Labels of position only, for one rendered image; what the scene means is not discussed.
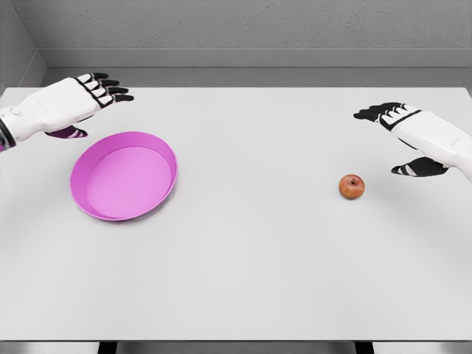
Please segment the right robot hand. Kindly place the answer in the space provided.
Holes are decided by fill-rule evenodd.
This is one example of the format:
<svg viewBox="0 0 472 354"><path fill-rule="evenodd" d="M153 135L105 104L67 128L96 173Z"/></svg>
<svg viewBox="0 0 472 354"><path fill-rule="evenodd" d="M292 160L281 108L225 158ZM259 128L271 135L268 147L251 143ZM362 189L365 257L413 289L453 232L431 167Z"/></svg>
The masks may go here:
<svg viewBox="0 0 472 354"><path fill-rule="evenodd" d="M453 156L451 143L467 134L436 114L405 103L372 105L353 114L353 117L381 125L403 144L423 154L420 158L391 169L391 173L400 176L439 176L452 167L456 168L449 164ZM467 175L464 177L472 183L472 178Z"/></svg>

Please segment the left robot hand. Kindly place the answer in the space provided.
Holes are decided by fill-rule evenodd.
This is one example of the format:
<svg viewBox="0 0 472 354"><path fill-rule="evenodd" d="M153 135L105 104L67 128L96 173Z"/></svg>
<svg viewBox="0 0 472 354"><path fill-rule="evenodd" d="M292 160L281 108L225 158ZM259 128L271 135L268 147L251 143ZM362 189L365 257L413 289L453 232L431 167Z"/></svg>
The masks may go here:
<svg viewBox="0 0 472 354"><path fill-rule="evenodd" d="M78 139L88 133L75 125L115 103L131 102L134 96L106 73L92 72L67 77L33 94L33 116L40 131L59 139Z"/></svg>

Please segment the red apple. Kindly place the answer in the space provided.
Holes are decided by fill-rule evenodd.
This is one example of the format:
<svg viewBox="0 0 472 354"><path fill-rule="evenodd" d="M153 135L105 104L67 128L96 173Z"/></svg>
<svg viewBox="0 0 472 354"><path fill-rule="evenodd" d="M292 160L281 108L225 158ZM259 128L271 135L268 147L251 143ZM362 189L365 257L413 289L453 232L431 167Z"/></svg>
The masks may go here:
<svg viewBox="0 0 472 354"><path fill-rule="evenodd" d="M364 180L356 174L347 174L339 181L339 192L346 199L354 200L360 198L364 191Z"/></svg>

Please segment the pink plate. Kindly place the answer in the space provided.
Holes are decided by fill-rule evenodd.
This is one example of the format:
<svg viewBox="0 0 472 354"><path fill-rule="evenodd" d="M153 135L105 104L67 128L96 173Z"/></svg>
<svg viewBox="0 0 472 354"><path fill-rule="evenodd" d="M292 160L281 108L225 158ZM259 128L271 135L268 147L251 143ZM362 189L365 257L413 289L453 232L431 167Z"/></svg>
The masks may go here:
<svg viewBox="0 0 472 354"><path fill-rule="evenodd" d="M164 202L177 175L176 154L164 140L129 131L107 136L85 150L72 168L69 185L86 214L126 221Z"/></svg>

